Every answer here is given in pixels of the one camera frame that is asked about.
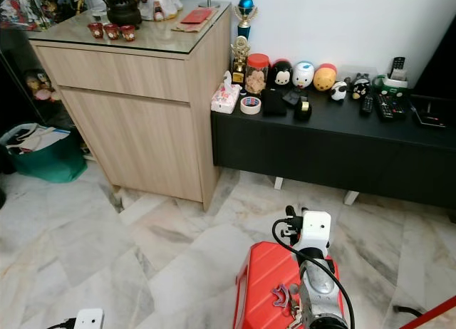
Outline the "key bunch with purple keychain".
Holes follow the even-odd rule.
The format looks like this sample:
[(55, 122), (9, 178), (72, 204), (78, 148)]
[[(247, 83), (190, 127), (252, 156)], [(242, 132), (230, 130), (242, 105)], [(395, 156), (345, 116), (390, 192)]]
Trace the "key bunch with purple keychain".
[(280, 283), (271, 290), (276, 299), (271, 302), (271, 308), (276, 310), (273, 315), (274, 325), (286, 325), (284, 329), (304, 329), (303, 302), (298, 283)]

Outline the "red plastic stool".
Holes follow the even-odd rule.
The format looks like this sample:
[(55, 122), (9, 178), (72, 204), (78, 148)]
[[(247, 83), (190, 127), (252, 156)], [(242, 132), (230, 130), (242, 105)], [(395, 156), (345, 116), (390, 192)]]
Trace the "red plastic stool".
[(280, 283), (300, 283), (299, 265), (292, 252), (276, 242), (261, 241), (250, 247), (247, 259), (235, 277), (237, 304), (232, 329), (286, 329), (274, 325), (276, 310), (271, 290)]

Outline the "black low console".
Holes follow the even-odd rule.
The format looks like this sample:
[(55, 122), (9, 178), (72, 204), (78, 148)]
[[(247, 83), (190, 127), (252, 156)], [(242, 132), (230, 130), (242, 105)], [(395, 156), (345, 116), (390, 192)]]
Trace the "black low console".
[(456, 128), (363, 117), (358, 102), (322, 95), (312, 103), (307, 121), (212, 112), (215, 164), (456, 209)]

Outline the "black tape dispenser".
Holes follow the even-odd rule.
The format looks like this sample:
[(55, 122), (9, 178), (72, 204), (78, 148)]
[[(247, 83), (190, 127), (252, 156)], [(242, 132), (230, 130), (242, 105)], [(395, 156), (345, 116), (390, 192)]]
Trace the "black tape dispenser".
[(299, 101), (294, 105), (293, 118), (296, 121), (306, 122), (313, 114), (313, 108), (310, 104), (309, 98), (300, 97)]

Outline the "white tape roll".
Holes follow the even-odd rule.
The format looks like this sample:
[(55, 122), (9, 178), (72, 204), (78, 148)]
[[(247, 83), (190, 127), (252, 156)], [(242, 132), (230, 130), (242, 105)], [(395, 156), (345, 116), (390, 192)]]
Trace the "white tape roll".
[(244, 97), (239, 101), (240, 110), (247, 115), (256, 115), (261, 112), (263, 101), (258, 97)]

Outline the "small panda plush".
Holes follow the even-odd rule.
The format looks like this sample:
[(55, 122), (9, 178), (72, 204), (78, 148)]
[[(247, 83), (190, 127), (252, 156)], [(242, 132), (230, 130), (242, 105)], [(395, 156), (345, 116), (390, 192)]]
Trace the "small panda plush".
[(329, 90), (329, 98), (332, 101), (342, 103), (348, 95), (349, 84), (345, 80), (335, 82)]

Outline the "pink tissue pack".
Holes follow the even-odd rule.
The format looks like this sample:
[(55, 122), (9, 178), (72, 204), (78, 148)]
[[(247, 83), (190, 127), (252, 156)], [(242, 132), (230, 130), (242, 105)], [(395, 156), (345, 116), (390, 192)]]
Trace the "pink tissue pack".
[(224, 72), (224, 81), (212, 96), (211, 111), (232, 114), (237, 107), (238, 98), (242, 91), (242, 86), (234, 82), (230, 71)]

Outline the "yellow bear plush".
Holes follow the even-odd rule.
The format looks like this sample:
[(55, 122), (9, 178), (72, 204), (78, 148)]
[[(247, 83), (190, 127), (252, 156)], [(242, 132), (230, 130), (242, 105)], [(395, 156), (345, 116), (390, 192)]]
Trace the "yellow bear plush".
[(333, 64), (321, 64), (313, 75), (313, 88), (316, 91), (325, 92), (332, 89), (336, 84), (336, 76), (338, 76), (338, 69)]

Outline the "small black plush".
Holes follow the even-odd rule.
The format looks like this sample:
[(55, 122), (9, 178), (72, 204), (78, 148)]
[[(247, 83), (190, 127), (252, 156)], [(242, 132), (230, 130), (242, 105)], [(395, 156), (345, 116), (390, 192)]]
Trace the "small black plush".
[(371, 91), (371, 86), (372, 82), (368, 74), (356, 74), (355, 78), (349, 83), (349, 88), (351, 88), (351, 97), (353, 99), (362, 99), (367, 97)]

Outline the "green holder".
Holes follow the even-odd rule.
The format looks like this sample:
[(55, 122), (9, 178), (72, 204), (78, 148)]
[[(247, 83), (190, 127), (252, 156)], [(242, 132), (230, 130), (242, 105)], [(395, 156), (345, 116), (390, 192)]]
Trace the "green holder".
[(386, 75), (377, 75), (373, 81), (375, 92), (387, 97), (401, 98), (408, 92), (408, 82), (406, 80), (396, 80), (388, 78)]

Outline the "white papers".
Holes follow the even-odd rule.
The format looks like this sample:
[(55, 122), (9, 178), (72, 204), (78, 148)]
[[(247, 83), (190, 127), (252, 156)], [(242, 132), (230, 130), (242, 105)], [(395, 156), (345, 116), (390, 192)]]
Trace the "white papers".
[(69, 136), (71, 131), (56, 127), (45, 127), (37, 124), (19, 131), (7, 138), (4, 146), (12, 154), (21, 155), (46, 149), (46, 147)]

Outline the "brown plush toy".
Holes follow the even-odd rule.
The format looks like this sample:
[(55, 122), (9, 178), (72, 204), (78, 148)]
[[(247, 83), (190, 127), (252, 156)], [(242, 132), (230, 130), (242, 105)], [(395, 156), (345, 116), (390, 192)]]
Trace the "brown plush toy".
[(33, 98), (38, 101), (48, 101), (50, 103), (62, 101), (62, 95), (42, 69), (27, 70), (26, 85)]

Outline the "red envelope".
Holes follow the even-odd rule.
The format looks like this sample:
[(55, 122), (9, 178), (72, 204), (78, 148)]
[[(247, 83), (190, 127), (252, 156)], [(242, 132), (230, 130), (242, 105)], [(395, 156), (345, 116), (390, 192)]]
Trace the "red envelope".
[(204, 24), (217, 10), (214, 7), (197, 7), (180, 19), (181, 24)]

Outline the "white robed figurine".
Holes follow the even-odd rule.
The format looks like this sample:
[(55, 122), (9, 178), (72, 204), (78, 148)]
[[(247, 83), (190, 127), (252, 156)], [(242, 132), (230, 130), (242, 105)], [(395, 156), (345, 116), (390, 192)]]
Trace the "white robed figurine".
[(153, 22), (173, 19), (182, 8), (180, 0), (140, 0), (139, 5), (141, 18)]

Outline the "colourful figurine display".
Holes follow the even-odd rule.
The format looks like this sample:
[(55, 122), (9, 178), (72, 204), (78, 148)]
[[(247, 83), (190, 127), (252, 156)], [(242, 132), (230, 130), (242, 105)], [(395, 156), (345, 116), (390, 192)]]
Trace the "colourful figurine display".
[(0, 27), (43, 31), (88, 7), (89, 0), (1, 0)]

